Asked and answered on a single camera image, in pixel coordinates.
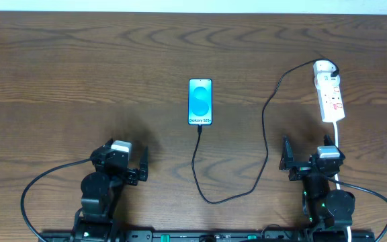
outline white wall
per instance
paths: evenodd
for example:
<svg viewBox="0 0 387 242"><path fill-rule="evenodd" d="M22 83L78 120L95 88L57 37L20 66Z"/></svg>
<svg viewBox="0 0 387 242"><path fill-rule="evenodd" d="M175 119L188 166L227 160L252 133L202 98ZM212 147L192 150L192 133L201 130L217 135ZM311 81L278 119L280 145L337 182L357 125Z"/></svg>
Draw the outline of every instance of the white wall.
<svg viewBox="0 0 387 242"><path fill-rule="evenodd" d="M387 14L387 0L0 0L0 10Z"/></svg>

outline smartphone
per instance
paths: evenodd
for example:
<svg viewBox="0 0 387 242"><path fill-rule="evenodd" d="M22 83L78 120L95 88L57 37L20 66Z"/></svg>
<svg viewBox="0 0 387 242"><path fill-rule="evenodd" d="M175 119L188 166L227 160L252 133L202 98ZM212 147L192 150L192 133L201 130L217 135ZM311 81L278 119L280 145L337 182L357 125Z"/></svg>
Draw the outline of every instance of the smartphone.
<svg viewBox="0 0 387 242"><path fill-rule="evenodd" d="M187 121L191 125L211 125L213 122L212 80L190 79Z"/></svg>

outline power strip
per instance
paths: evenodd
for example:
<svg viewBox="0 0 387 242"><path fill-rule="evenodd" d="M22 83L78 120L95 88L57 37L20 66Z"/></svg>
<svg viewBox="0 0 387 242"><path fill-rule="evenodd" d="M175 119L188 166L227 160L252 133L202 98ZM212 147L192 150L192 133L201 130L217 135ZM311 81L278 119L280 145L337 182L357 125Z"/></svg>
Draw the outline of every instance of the power strip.
<svg viewBox="0 0 387 242"><path fill-rule="evenodd" d="M313 65L314 85L317 88L323 122L336 122L345 117L339 87L340 76L331 76L336 68L333 63L327 60L316 61Z"/></svg>

